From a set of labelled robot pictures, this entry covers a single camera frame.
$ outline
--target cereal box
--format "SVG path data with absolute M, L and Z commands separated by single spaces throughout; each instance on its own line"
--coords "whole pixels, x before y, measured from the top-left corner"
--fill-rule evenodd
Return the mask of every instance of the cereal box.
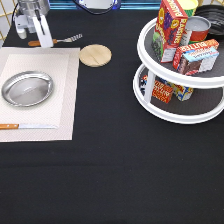
M 178 98 L 178 100 L 180 101 L 184 101 L 184 100 L 188 100 L 190 99 L 194 89 L 190 88 L 190 87 L 185 87 L 185 86 L 181 86 L 181 85 L 176 85 L 174 83 L 168 82 L 162 78 L 160 78 L 160 81 L 170 87 L 173 88 L 173 93 L 174 95 L 176 95 L 176 97 Z
M 177 0 L 162 0 L 152 41 L 152 48 L 160 62 L 173 61 L 187 19 Z
M 184 75 L 193 75 L 211 70 L 218 55 L 219 52 L 213 47 L 188 51 L 183 54 L 177 71 Z
M 172 95 L 173 95 L 173 88 L 157 80 L 155 81 L 155 85 L 152 91 L 152 96 L 156 97 L 157 99 L 165 103 L 169 103 Z
M 217 49 L 218 46 L 219 46 L 219 43 L 216 40 L 212 39 L 212 40 L 207 40 L 207 41 L 203 41 L 200 43 L 195 43 L 195 44 L 190 44 L 187 46 L 178 47 L 176 50 L 174 59 L 173 59 L 173 67 L 175 69 L 178 69 L 181 57 L 183 56 L 183 53 L 185 53 L 185 52 L 192 51 L 192 50 L 205 49 L 205 48 L 210 48 L 210 47 L 214 47 L 215 49 Z

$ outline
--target red can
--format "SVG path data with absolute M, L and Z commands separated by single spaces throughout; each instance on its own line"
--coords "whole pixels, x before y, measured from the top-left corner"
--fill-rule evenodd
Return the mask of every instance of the red can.
M 188 18 L 180 41 L 180 46 L 186 46 L 204 41 L 210 27 L 211 23 L 203 17 L 192 16 Z

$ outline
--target white placemat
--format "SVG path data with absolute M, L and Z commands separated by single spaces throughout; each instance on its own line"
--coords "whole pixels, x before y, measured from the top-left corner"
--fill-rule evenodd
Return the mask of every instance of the white placemat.
M 60 125 L 61 108 L 69 54 L 10 54 L 0 76 L 0 87 L 6 80 L 25 71 L 41 71 L 48 74 L 54 83 L 51 96 L 44 102 L 31 107 L 15 107 L 0 98 L 0 124 L 51 124 Z
M 72 139 L 79 66 L 78 54 L 79 49 L 71 48 L 2 48 L 0 50 L 0 74 L 2 74 L 0 76 L 0 88 L 2 87 L 2 83 L 4 83 L 4 80 L 6 80 L 7 77 L 9 78 L 14 75 L 14 72 L 17 73 L 24 71 L 24 68 L 26 68 L 26 70 L 43 71 L 49 74 L 56 84 L 51 97 L 42 104 L 36 105 L 33 108 L 12 108 L 12 106 L 7 105 L 7 103 L 5 103 L 2 98 L 0 98 L 0 123 L 23 122 L 43 124 L 47 122 L 48 124 L 58 125 L 59 127 L 58 129 L 46 130 L 1 130 L 1 142 Z

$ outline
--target fork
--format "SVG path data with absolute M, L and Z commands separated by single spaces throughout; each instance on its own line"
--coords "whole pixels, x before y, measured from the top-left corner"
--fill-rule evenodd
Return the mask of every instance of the fork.
M 73 41 L 76 41 L 78 39 L 82 38 L 82 34 L 78 34 L 78 35 L 75 35 L 73 37 L 70 37 L 70 38 L 67 38 L 67 39 L 64 39 L 64 40 L 56 40 L 56 39 L 53 39 L 53 43 L 56 44 L 58 42 L 73 42 Z M 36 47 L 36 46 L 40 46 L 40 41 L 38 40 L 35 40 L 35 41 L 30 41 L 28 43 L 29 46 L 31 47 Z

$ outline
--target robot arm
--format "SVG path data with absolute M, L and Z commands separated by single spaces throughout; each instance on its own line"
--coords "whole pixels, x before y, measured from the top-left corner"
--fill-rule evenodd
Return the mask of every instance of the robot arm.
M 20 38 L 27 37 L 26 30 L 37 33 L 41 47 L 53 47 L 46 15 L 50 10 L 49 0 L 18 0 L 21 15 L 15 17 L 16 30 Z

